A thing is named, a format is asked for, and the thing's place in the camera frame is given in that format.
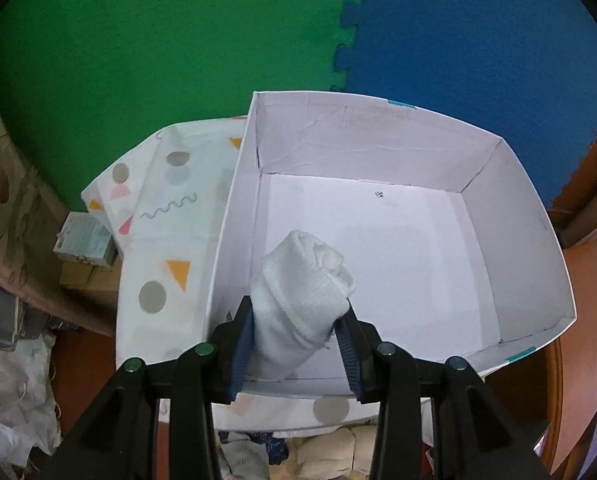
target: teal tape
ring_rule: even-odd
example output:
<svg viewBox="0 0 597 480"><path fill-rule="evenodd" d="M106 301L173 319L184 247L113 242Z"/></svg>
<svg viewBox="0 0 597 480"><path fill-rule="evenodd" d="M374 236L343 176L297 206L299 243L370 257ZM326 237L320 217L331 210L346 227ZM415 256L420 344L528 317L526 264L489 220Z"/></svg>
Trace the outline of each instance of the teal tape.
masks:
<svg viewBox="0 0 597 480"><path fill-rule="evenodd" d="M402 102L400 102L400 101L390 101L390 100L388 99L388 100L387 100L387 102L388 102L390 105L396 105L396 106L406 106L406 107L408 107L408 108L413 108L414 110L416 110L416 106L411 106L411 105L408 105L407 103L402 103Z"/></svg>
<svg viewBox="0 0 597 480"><path fill-rule="evenodd" d="M536 351L536 347L530 346L529 348L526 348L522 352L518 352L517 354L514 354L511 357L508 357L507 362L513 363L514 361L518 361L519 359L522 359L523 357L533 354L535 351Z"/></svg>

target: plastic bag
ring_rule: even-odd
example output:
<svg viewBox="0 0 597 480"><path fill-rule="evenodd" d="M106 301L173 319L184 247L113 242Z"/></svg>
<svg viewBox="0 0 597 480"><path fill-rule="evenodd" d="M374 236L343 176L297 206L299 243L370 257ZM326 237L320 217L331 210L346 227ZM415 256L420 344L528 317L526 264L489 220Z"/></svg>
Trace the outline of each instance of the plastic bag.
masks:
<svg viewBox="0 0 597 480"><path fill-rule="evenodd" d="M53 454L61 441L48 375L54 336L0 351L0 462L25 466L32 446Z"/></svg>

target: squiggly line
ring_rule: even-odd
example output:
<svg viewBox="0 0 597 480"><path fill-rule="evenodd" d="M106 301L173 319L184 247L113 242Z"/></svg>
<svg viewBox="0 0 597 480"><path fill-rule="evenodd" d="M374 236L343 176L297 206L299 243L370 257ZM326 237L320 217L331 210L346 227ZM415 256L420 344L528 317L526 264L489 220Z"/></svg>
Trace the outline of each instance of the squiggly line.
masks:
<svg viewBox="0 0 597 480"><path fill-rule="evenodd" d="M167 213L172 208L172 206L174 206L176 209L180 209L182 207L183 203L185 202L185 200L188 200L188 202L190 202L190 204L192 204L198 200L198 195L196 193L192 193L192 196L185 195L183 198L181 198L180 202L176 202L176 200L172 200L171 202L168 203L167 207L165 207L165 208L159 207L158 209L156 209L156 211L153 212L153 214L143 213L140 217L143 218L143 216L146 216L147 218L152 220L156 215L158 215L159 211L162 211L163 213Z"/></svg>

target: rolled fabric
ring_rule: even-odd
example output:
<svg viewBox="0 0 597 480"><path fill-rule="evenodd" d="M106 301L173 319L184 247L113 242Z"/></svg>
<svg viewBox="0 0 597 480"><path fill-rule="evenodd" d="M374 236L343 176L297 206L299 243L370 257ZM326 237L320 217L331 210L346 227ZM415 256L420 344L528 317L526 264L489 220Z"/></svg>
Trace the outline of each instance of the rolled fabric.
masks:
<svg viewBox="0 0 597 480"><path fill-rule="evenodd" d="M323 348L356 283L341 253L292 231L262 260L252 284L254 350L248 374L281 380Z"/></svg>

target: small white box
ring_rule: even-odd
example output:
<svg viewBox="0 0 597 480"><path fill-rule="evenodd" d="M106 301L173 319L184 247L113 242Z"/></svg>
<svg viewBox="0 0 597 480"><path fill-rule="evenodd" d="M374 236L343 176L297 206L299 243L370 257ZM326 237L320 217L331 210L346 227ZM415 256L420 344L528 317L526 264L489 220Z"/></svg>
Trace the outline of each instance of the small white box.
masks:
<svg viewBox="0 0 597 480"><path fill-rule="evenodd" d="M109 267L115 254L112 234L89 213L71 211L56 236L54 252L66 262Z"/></svg>
<svg viewBox="0 0 597 480"><path fill-rule="evenodd" d="M358 319L417 358L458 354L486 375L576 319L563 254L514 152L441 114L353 94L255 93L206 333L234 315L292 229L345 256ZM351 396L335 338L290 378L244 389Z"/></svg>

